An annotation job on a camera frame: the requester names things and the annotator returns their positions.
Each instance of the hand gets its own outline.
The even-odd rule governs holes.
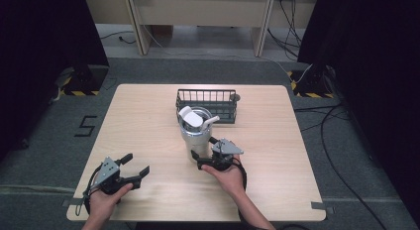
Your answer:
[[[112,195],[108,195],[101,190],[92,190],[90,215],[83,229],[101,229],[111,217],[117,202],[132,188],[133,184],[128,183]]]
[[[239,164],[239,161],[239,155],[234,155],[234,163]],[[242,173],[238,167],[231,165],[227,170],[222,172],[207,165],[203,165],[201,169],[215,176],[222,186],[222,189],[229,195],[232,196],[233,194],[245,192]]]

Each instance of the gray carpet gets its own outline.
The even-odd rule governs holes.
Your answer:
[[[109,58],[110,70],[97,96],[62,96],[49,107],[31,135],[30,147],[14,151],[0,167],[0,229],[80,229],[68,221],[61,204],[72,197],[116,87],[121,83],[278,84],[288,88],[294,108],[335,105],[340,99],[295,97],[288,77],[274,62]],[[306,65],[283,63],[286,70]],[[347,183],[361,196],[387,229],[417,229],[390,181],[365,151],[347,110],[324,126],[328,154]],[[90,137],[79,129],[95,126]],[[301,130],[318,125],[324,113],[296,112]],[[309,229],[381,229],[334,173],[321,144],[320,127],[302,131],[321,196],[328,207],[326,220],[298,223]],[[36,185],[39,189],[30,189]],[[287,223],[274,223],[280,227]],[[134,229],[135,224],[113,222],[106,229]],[[144,229],[162,229],[144,225]]]

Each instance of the black wire basket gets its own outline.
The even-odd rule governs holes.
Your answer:
[[[241,96],[235,89],[178,89],[176,95],[176,117],[185,106],[203,107],[212,116],[219,116],[216,123],[235,123],[237,101]]]

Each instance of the metal cup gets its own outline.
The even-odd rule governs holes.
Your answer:
[[[212,114],[205,108],[202,107],[191,107],[192,111],[203,118],[203,122],[207,119],[212,118]],[[187,156],[190,161],[196,163],[191,156],[191,150],[200,156],[200,158],[208,158],[210,155],[209,140],[211,138],[212,124],[210,124],[204,130],[201,127],[194,128],[181,117],[179,119],[179,127],[181,131],[182,139],[185,141]]]

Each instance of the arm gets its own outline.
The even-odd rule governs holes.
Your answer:
[[[90,195],[90,215],[82,230],[99,230],[109,220],[114,207],[128,191],[133,188],[132,183],[121,187],[116,193],[108,195],[101,190],[93,190]]]
[[[242,183],[241,171],[237,167],[230,166],[224,172],[219,172],[206,165],[201,168],[217,178],[223,190],[232,197],[248,223],[262,229],[275,229],[247,196]]]

